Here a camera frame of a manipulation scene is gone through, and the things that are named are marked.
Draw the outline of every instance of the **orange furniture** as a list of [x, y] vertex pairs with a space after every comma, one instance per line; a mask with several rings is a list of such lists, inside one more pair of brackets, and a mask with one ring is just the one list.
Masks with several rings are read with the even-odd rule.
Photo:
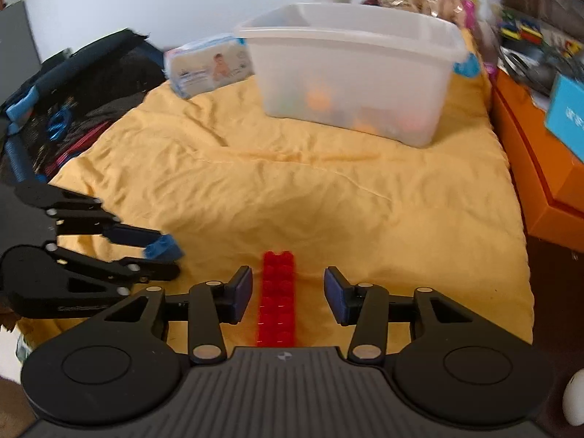
[[527, 233], [584, 252], [584, 164], [544, 126], [527, 89], [499, 71], [492, 123], [507, 152]]

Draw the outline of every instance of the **clear plastic container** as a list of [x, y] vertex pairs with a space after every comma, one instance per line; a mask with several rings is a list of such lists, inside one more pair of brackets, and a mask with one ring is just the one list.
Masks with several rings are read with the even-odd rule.
[[271, 116], [430, 143], [452, 66], [468, 51], [447, 21], [342, 3], [285, 6], [240, 25]]

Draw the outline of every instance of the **baby wipes package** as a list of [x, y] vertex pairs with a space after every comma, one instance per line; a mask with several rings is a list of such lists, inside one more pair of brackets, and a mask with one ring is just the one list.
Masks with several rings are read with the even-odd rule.
[[173, 90], [188, 99], [253, 74], [244, 39], [221, 34], [172, 49], [164, 70]]

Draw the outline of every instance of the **blue gripper pad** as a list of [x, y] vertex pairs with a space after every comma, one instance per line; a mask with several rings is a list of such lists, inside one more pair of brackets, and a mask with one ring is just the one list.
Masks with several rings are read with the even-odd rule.
[[185, 253], [170, 234], [160, 235], [158, 240], [144, 249], [144, 257], [148, 260], [175, 261], [184, 255]]
[[338, 324], [349, 322], [349, 307], [345, 301], [345, 291], [339, 279], [329, 269], [325, 270], [325, 298]]
[[238, 323], [243, 318], [243, 314], [247, 308], [253, 290], [253, 273], [252, 269], [247, 268], [242, 272], [243, 277], [237, 282], [235, 286], [234, 298], [234, 319]]

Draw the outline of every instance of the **wrinkled fabric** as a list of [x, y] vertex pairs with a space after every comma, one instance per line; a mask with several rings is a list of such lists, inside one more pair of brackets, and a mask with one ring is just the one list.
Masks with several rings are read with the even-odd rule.
[[[270, 118], [253, 77], [190, 100], [163, 84], [53, 183], [103, 199], [123, 222], [172, 234], [186, 255], [180, 277], [160, 283], [167, 294], [251, 266], [255, 289], [243, 321], [222, 325], [229, 348], [255, 343], [267, 250], [295, 255], [299, 346], [348, 347], [353, 328], [335, 323], [323, 295], [329, 265], [396, 295], [435, 288], [531, 341], [522, 218], [480, 77], [453, 76], [425, 149]], [[61, 244], [104, 260], [139, 254], [100, 237]], [[77, 322], [20, 327], [38, 345]], [[170, 325], [168, 342], [186, 351], [185, 323]], [[388, 351], [408, 342], [407, 326], [391, 324]]]

